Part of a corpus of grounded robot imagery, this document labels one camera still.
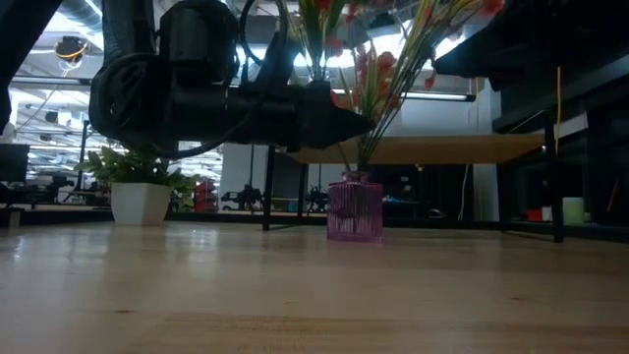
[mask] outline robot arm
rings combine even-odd
[[[103,0],[102,7],[105,63],[92,83],[89,118],[98,132],[129,148],[166,158],[225,142],[326,148],[372,127],[333,105],[329,83],[287,85],[299,44],[286,35],[283,8],[282,29],[256,80],[234,88],[236,45],[247,43],[225,4],[174,5],[161,18],[159,50],[151,0]],[[177,151],[179,141],[206,143]]]

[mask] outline white flower pot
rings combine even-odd
[[[117,224],[161,225],[171,189],[148,183],[112,183],[111,211]]]

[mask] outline wooden table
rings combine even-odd
[[[629,246],[496,231],[0,230],[0,353],[629,353]]]
[[[341,144],[350,163],[356,163],[356,142]],[[371,164],[475,164],[503,163],[543,146],[542,134],[452,137],[382,138]],[[323,150],[303,148],[288,153],[301,163],[343,163],[338,146]]]

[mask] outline monitor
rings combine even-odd
[[[0,144],[0,182],[25,182],[30,146]]]

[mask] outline wooden shelf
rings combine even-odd
[[[502,163],[543,145],[542,134],[382,138],[371,164]],[[355,141],[341,143],[350,163],[357,161]],[[301,163],[343,163],[338,146],[303,148],[287,153]]]

